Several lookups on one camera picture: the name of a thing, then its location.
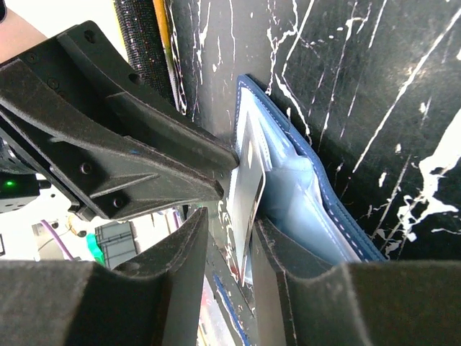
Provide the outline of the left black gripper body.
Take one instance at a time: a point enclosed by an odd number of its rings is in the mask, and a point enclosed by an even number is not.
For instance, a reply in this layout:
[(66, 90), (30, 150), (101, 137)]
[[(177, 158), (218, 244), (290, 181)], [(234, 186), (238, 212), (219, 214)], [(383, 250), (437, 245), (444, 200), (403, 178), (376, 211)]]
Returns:
[(94, 88), (62, 35), (1, 63), (1, 137), (70, 200), (69, 212), (93, 219)]

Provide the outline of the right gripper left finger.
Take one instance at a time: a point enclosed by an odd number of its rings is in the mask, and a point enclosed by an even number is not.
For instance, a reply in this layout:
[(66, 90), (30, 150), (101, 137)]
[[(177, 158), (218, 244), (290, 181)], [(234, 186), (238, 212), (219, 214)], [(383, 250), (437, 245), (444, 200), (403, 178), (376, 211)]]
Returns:
[(96, 262), (1, 262), (3, 345), (194, 345), (208, 211), (114, 269)]

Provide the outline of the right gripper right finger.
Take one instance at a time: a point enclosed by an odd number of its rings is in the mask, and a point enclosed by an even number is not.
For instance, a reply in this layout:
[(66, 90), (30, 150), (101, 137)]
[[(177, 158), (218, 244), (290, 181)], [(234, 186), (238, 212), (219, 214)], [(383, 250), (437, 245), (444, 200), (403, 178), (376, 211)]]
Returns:
[(251, 262), (261, 345), (458, 345), (458, 261), (331, 266), (254, 223)]

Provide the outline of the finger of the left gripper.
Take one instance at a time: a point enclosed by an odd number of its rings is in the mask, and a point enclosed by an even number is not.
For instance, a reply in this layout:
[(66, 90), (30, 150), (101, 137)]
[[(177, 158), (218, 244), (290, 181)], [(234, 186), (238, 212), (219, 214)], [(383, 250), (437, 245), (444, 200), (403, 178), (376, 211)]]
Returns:
[(95, 121), (87, 148), (94, 163), (94, 185), (88, 189), (94, 216), (126, 220), (223, 197), (216, 180)]
[(238, 166), (235, 151), (148, 86), (94, 22), (76, 25), (57, 40), (134, 139), (200, 171)]

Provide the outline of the navy blue card holder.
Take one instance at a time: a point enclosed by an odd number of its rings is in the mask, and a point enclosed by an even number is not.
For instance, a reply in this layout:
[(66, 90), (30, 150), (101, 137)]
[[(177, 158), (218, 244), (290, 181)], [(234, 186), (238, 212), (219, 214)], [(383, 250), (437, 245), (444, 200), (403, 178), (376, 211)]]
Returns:
[(248, 75), (237, 79), (236, 109), (255, 120), (266, 184), (260, 210), (284, 235), (331, 265), (383, 261), (341, 203), (310, 144)]

